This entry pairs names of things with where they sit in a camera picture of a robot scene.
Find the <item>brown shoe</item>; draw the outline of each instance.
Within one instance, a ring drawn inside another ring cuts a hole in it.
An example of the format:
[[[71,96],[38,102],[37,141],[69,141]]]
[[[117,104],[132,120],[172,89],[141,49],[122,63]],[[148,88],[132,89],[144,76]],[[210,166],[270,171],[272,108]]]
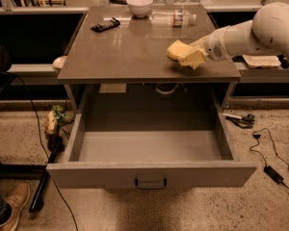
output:
[[[19,216],[30,197],[28,184],[19,184],[6,200],[12,208],[10,218],[0,225],[0,231],[14,231],[17,228]]]

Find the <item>bowl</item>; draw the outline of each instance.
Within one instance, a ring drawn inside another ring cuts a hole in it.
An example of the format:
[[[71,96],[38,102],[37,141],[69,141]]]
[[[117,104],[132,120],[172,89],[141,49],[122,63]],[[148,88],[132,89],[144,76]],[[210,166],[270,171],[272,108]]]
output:
[[[145,17],[152,10],[153,0],[126,0],[126,3],[136,17]]]

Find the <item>brown table surface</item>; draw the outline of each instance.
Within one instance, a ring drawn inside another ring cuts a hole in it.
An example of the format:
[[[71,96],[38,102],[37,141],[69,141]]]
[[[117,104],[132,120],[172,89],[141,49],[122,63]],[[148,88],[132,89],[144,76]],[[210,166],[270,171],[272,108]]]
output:
[[[191,43],[215,30],[201,5],[162,5],[153,9],[186,9],[197,23],[183,28],[152,26],[149,16],[136,18],[127,6],[90,7],[59,74],[62,84],[219,83],[238,81],[232,61],[209,62],[196,70],[170,60],[167,48],[177,39]],[[115,17],[120,26],[96,33],[91,26]]]

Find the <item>black handle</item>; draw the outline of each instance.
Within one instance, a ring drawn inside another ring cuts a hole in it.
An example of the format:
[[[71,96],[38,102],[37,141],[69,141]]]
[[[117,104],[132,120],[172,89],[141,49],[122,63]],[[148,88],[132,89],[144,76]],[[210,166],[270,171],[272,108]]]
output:
[[[151,187],[140,186],[138,182],[138,178],[136,178],[135,186],[139,190],[162,190],[162,189],[165,189],[167,186],[167,178],[164,178],[164,184],[162,186],[151,186]]]

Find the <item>water bottle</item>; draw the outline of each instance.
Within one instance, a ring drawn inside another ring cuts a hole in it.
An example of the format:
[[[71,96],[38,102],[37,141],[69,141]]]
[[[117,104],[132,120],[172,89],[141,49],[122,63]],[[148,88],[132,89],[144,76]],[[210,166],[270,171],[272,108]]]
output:
[[[195,24],[197,16],[187,10],[152,10],[153,26],[186,27]]]

